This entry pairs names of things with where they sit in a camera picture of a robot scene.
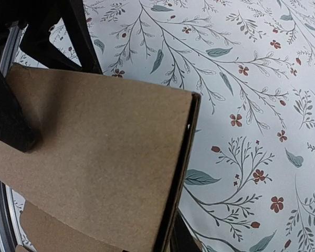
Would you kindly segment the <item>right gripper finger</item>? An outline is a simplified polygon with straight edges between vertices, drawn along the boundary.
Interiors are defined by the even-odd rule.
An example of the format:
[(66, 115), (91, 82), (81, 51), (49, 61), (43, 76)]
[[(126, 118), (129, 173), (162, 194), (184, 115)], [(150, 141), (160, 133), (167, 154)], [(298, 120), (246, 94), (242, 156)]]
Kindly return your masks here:
[(200, 252), (201, 249), (196, 244), (195, 239), (186, 227), (185, 222), (178, 210), (170, 239), (171, 252)]

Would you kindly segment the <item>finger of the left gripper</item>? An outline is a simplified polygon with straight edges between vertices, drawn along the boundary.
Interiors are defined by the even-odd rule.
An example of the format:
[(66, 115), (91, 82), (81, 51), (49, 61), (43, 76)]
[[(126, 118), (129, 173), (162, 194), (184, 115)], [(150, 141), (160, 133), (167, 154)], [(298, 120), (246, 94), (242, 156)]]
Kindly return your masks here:
[(0, 141), (21, 152), (31, 152), (37, 134), (0, 71)]

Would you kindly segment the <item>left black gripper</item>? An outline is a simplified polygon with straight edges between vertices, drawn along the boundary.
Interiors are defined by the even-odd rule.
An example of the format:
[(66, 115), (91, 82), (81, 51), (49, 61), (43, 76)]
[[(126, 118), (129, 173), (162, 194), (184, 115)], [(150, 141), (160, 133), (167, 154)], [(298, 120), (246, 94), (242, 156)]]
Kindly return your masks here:
[(83, 1), (0, 1), (0, 54), (12, 26), (25, 28), (20, 50), (41, 66), (102, 73)]

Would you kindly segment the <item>brown cardboard box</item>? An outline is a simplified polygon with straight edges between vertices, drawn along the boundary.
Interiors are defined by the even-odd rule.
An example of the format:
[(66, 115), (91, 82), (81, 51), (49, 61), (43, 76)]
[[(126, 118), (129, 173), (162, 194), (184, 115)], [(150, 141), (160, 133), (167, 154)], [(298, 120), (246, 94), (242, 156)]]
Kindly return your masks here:
[(101, 250), (166, 251), (201, 96), (104, 75), (14, 64), (6, 81), (37, 142), (0, 140), (0, 181), (26, 201), (21, 225), (39, 251), (59, 221)]

